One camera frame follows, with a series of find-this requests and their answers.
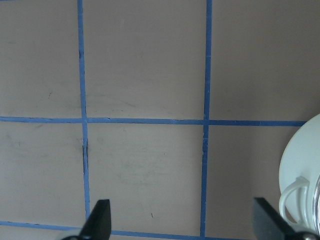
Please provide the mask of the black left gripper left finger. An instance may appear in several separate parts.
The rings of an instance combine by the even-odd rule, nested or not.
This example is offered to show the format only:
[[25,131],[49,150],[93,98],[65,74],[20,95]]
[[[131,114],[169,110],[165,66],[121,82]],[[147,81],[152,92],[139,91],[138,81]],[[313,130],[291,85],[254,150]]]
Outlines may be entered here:
[[78,240],[108,240],[111,236],[111,204],[109,199],[100,199],[77,236]]

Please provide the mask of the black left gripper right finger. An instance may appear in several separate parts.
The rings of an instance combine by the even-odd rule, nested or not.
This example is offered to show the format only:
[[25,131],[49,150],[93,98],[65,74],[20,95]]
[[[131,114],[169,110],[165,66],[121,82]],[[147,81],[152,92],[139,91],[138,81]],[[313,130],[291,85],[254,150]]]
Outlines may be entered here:
[[294,230],[263,197],[253,199],[252,228],[258,240],[318,240],[309,230]]

